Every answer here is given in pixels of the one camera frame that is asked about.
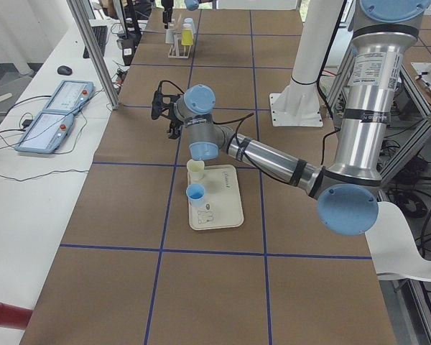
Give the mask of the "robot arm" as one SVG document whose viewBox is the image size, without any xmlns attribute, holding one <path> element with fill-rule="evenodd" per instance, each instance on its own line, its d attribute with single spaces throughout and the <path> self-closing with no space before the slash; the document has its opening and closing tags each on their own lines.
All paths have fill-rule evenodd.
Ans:
<svg viewBox="0 0 431 345">
<path fill-rule="evenodd" d="M 187 10 L 194 11 L 198 9 L 201 4 L 209 3 L 210 0 L 185 0 L 185 6 Z M 161 4 L 163 6 L 162 12 L 162 22 L 164 24 L 164 28 L 168 29 L 169 24 L 172 21 L 172 12 L 174 7 L 173 0 L 162 0 Z"/>
<path fill-rule="evenodd" d="M 359 1 L 351 48 L 356 56 L 349 94 L 331 165 L 313 165 L 213 120 L 216 97 L 198 84 L 176 95 L 154 92 L 152 118 L 170 123 L 171 138 L 186 131 L 193 160 L 226 153 L 271 179 L 300 188 L 317 202 L 322 223 L 335 233 L 353 236 L 368 231 L 379 216 L 376 169 L 391 103 L 405 52 L 419 35 L 428 1 Z M 342 3 L 313 4 L 302 32 L 289 85 L 272 95 L 275 125 L 292 135 L 292 143 L 313 156 L 321 126 L 318 110 L 319 73 L 340 19 Z"/>
</svg>

